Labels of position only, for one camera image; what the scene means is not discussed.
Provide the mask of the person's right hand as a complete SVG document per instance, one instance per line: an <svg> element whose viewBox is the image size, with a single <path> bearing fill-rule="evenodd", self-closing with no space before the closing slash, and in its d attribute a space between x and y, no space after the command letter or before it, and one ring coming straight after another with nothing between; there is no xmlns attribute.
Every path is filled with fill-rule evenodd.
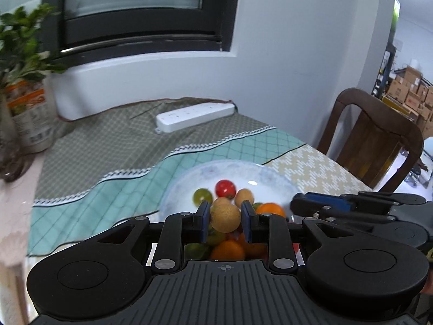
<svg viewBox="0 0 433 325"><path fill-rule="evenodd" d="M433 295L433 249L430 249L427 253L427 259L429 261L429 275L427 277L426 284L422 289L422 294L427 294L429 296Z"/></svg>

